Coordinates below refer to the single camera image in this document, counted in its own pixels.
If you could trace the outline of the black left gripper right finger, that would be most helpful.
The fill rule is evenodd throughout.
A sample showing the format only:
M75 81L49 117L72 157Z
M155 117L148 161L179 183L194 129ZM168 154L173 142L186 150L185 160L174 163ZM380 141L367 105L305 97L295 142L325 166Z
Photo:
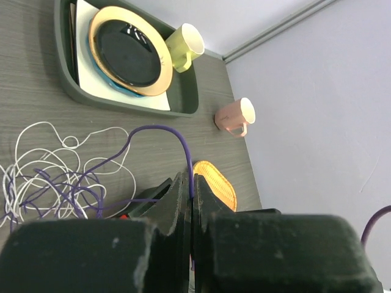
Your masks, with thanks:
M381 292L352 226L324 214L234 212L194 178L196 292Z

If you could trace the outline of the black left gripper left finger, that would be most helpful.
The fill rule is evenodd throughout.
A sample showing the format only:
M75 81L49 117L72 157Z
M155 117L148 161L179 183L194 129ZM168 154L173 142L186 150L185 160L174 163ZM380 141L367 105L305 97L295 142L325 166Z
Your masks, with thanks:
M2 292L187 292L188 180L140 218L37 221L1 252Z

